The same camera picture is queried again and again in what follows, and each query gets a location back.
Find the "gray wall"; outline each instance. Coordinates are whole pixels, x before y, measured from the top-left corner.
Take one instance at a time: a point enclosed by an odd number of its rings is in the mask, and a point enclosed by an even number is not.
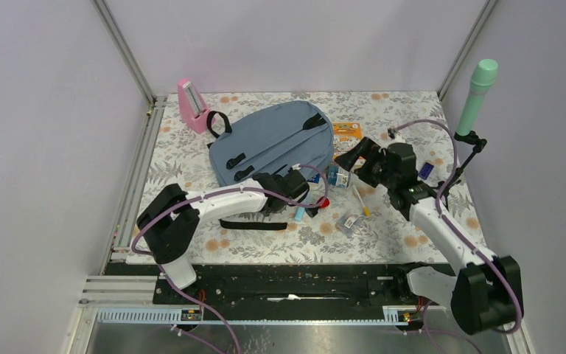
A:
[[[56,353],[144,99],[90,1],[0,1],[0,353]]]
[[[485,0],[108,0],[156,94],[436,90]]]
[[[483,58],[500,74],[466,175],[488,244],[522,267],[537,352],[566,353],[566,1],[500,2],[444,100],[453,127]]]

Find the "table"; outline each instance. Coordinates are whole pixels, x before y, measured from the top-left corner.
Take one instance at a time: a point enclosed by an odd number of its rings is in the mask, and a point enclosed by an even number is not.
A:
[[[307,100],[318,106],[331,122],[358,122],[363,134],[381,143],[388,139],[387,129],[416,119],[431,118],[444,124],[444,112],[434,91],[411,92],[282,92],[204,94],[210,108],[226,112],[231,122],[259,109],[290,100]],[[223,130],[222,122],[214,125]],[[418,168],[426,161],[435,165],[427,183],[436,185],[445,179],[452,167],[452,145],[445,132],[434,125],[414,125],[402,135],[418,157]],[[139,213],[163,187],[178,183],[184,190],[208,190],[218,187],[209,163],[207,144],[214,137],[205,132],[197,135],[181,121],[176,94],[168,97],[163,120],[147,174]],[[477,246],[484,239],[472,199],[464,179],[451,189],[449,208],[464,225]],[[352,179],[371,216],[363,231],[352,237],[335,228],[345,212],[361,214],[361,207],[351,188],[329,191],[331,204],[315,218],[305,215],[295,222],[296,207],[265,218],[269,222],[288,222],[286,230],[226,230],[209,223],[196,231],[188,249],[193,263],[406,263],[412,261],[445,262],[445,258],[419,229],[407,222],[389,204],[387,189],[374,189]],[[235,220],[261,221],[258,214],[241,215]],[[142,239],[139,248],[146,249]],[[129,264],[153,264],[150,256],[129,254]]]

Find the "red object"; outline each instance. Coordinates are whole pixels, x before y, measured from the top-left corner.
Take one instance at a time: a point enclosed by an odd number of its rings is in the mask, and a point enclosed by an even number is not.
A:
[[[325,200],[324,197],[321,197],[320,199],[318,199],[318,204],[320,204],[320,209],[324,209],[327,206],[329,206],[329,204],[331,204],[331,202],[329,201],[328,198]]]

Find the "mint green microphone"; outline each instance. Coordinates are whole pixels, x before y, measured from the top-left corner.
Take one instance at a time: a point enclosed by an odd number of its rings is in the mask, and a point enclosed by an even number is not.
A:
[[[458,135],[466,136],[472,130],[478,111],[485,100],[485,94],[496,82],[496,77],[496,60],[483,59],[478,63],[472,73],[472,79],[469,81],[469,94],[456,131]]]

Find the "light blue object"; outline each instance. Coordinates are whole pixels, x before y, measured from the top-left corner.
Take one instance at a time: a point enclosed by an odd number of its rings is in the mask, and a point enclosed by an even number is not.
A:
[[[485,94],[496,82],[497,70],[498,64],[496,60],[492,59],[481,60],[474,69],[472,79],[469,81],[469,94],[456,131],[458,135],[466,136],[472,130],[474,121],[485,100]]]
[[[231,133],[222,133],[209,147],[209,160],[220,186],[228,186],[255,173],[285,176],[295,164],[322,171],[334,152],[333,124],[326,114],[307,101],[291,101],[232,124]],[[315,175],[306,167],[300,172],[305,178]]]
[[[311,199],[311,190],[309,190],[309,192],[307,192],[307,197],[304,198],[305,201],[309,201]],[[294,215],[294,220],[296,221],[302,221],[302,218],[304,216],[304,208],[302,206],[298,207],[298,210],[296,210],[296,215]]]

